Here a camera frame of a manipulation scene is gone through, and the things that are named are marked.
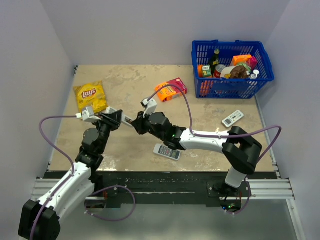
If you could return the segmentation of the white long remote control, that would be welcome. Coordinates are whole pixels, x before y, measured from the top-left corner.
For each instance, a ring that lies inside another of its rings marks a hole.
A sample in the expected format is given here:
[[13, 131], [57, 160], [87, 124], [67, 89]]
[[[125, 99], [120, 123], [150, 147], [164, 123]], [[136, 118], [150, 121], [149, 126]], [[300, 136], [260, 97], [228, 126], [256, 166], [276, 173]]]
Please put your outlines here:
[[122, 124], [132, 128], [133, 126], [131, 125], [131, 123], [128, 123], [125, 121], [125, 119], [130, 119], [133, 121], [132, 118], [130, 118], [129, 116], [125, 115], [124, 112], [122, 110], [117, 110], [111, 106], [108, 106], [105, 110], [106, 114], [111, 114], [111, 115], [116, 115], [116, 120], [118, 122], [121, 122]]

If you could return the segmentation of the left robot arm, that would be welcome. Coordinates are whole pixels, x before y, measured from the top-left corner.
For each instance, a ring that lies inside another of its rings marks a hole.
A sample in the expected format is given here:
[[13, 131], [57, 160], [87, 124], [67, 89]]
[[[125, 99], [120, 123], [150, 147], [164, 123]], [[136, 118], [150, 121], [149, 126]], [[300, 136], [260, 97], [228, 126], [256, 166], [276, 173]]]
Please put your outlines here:
[[68, 158], [71, 168], [46, 194], [38, 200], [28, 200], [22, 207], [18, 235], [27, 240], [55, 240], [66, 218], [89, 195], [99, 196], [104, 184], [96, 171], [102, 160], [111, 132], [124, 119], [122, 110], [108, 107], [106, 112], [94, 114], [86, 107], [73, 118], [93, 124], [83, 134], [79, 154]]

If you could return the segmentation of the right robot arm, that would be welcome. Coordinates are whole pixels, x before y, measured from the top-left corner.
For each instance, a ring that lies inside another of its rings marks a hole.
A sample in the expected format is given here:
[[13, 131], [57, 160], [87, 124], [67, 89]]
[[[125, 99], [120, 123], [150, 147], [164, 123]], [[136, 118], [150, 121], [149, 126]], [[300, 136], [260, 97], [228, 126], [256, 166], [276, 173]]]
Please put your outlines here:
[[262, 145], [238, 126], [213, 137], [210, 132], [173, 125], [162, 112], [147, 115], [142, 111], [130, 123], [139, 135], [148, 133], [161, 140], [170, 153], [204, 150], [223, 154], [231, 168], [222, 189], [230, 197], [235, 196], [241, 190], [243, 180], [255, 172], [262, 151]]

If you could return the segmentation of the black battery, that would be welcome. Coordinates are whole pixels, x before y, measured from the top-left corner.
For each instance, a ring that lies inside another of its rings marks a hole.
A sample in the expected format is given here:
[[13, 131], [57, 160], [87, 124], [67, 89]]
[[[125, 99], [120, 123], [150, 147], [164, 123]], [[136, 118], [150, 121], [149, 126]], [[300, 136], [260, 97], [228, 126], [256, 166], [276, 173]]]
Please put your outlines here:
[[126, 119], [125, 119], [125, 122], [127, 122], [127, 123], [130, 123], [130, 124], [131, 124], [131, 123], [132, 123], [132, 120], [131, 120], [131, 119], [127, 119], [127, 118], [126, 118]]

